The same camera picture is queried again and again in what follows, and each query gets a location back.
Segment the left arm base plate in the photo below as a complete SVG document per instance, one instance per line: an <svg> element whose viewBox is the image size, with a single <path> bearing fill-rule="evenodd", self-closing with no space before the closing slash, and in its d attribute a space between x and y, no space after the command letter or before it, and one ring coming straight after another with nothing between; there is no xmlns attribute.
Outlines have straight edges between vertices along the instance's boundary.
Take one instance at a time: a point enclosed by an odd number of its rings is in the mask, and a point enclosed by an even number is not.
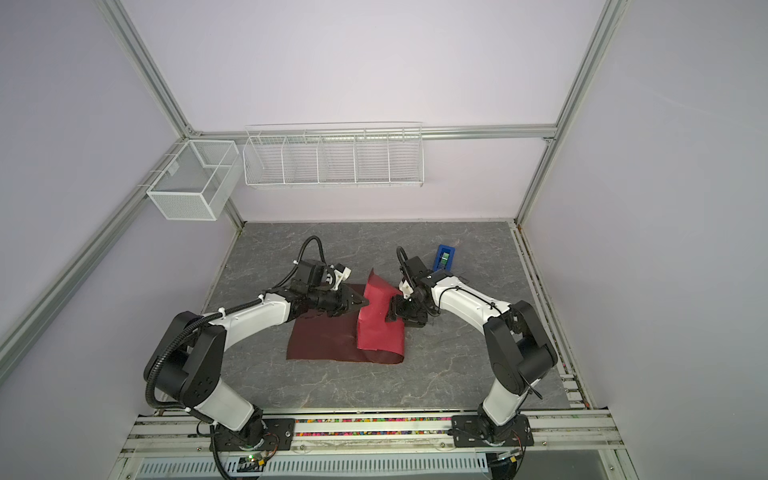
<svg viewBox="0 0 768 480"><path fill-rule="evenodd" d="M218 426L215 445L219 452L289 450L295 426L295 419L289 417L259 418L237 432Z"/></svg>

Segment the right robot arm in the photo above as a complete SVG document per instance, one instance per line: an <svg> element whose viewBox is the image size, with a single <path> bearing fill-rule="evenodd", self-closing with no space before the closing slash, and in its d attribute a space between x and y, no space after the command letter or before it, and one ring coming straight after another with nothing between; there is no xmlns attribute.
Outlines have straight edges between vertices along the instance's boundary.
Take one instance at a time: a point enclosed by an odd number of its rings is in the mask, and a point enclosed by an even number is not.
<svg viewBox="0 0 768 480"><path fill-rule="evenodd" d="M396 248L402 280L390 300L386 320L422 328L444 312L483 334L495 380L478 408L468 433L490 445L511 436L522 439L515 423L535 385L558 364L558 354L535 308L526 301L509 303L483 294L446 270L430 270L418 257Z"/></svg>

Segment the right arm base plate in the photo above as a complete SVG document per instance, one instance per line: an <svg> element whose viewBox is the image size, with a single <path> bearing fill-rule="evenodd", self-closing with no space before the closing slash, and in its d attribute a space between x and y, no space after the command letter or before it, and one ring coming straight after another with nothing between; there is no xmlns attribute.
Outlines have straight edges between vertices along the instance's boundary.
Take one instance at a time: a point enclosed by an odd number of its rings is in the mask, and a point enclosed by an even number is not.
<svg viewBox="0 0 768 480"><path fill-rule="evenodd" d="M534 445L529 419L514 416L499 426L480 414L454 415L449 434L458 448L530 447Z"/></svg>

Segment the dark red wrapping paper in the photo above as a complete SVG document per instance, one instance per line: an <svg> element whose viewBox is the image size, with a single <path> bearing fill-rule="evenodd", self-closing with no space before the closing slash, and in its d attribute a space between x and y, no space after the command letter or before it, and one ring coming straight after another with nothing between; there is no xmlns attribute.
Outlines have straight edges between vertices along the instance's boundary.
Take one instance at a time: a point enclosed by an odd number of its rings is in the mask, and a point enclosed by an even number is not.
<svg viewBox="0 0 768 480"><path fill-rule="evenodd" d="M400 364L405 358L405 325L389 321L387 313L392 298L400 294L374 271L365 284L352 289L364 296L369 305L359 312L331 317L311 310L293 322L287 344L288 360L331 360Z"/></svg>

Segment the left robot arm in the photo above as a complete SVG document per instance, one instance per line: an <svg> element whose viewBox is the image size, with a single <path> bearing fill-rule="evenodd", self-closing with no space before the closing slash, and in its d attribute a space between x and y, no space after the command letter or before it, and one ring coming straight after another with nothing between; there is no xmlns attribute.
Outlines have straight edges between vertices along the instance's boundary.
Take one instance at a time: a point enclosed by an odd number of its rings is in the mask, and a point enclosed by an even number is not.
<svg viewBox="0 0 768 480"><path fill-rule="evenodd" d="M313 235L289 273L254 300L204 315L177 314L146 364L146 403L183 410L244 446L258 446L267 435L262 410L222 380L225 352L309 311L336 317L361 310L368 300L347 284L350 274L348 267L326 261L322 241Z"/></svg>

